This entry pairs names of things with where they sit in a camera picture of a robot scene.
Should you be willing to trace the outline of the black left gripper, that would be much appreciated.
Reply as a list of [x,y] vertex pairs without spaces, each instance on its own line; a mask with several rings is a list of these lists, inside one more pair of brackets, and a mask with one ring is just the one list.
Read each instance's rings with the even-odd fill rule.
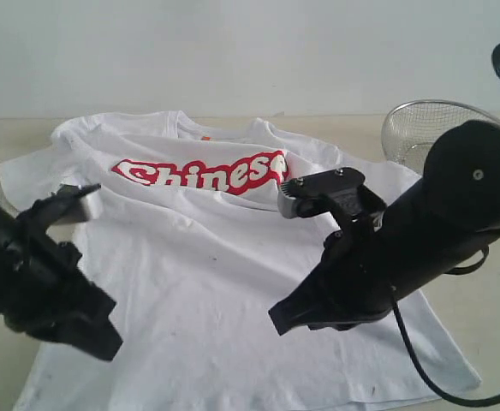
[[0,309],[13,331],[49,343],[65,343],[111,362],[122,338],[110,321],[116,302],[79,269],[82,254],[70,241],[32,245],[17,262],[14,285]]

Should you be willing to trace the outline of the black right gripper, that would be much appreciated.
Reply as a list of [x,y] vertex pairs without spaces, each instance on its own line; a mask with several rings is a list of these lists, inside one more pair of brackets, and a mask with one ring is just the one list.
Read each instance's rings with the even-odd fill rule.
[[392,311],[397,247],[398,234],[389,230],[329,235],[320,263],[268,311],[277,334],[304,326],[348,331],[384,319]]

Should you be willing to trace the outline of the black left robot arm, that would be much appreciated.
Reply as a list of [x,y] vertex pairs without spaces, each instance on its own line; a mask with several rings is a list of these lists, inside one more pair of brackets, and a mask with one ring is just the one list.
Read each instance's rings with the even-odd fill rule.
[[86,197],[99,188],[63,185],[17,216],[0,206],[0,316],[16,333],[111,361],[122,346],[110,321],[116,303],[80,270],[77,246],[47,233],[89,221]]

